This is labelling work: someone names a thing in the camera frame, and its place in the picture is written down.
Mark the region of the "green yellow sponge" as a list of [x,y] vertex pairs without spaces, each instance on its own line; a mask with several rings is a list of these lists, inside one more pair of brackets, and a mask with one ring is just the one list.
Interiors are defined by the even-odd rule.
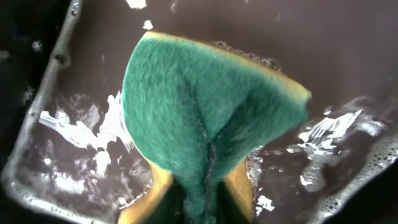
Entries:
[[177,181],[187,223],[215,223],[218,186],[247,156],[304,122],[311,93],[215,45],[148,31],[126,67],[124,122],[154,175],[151,200]]

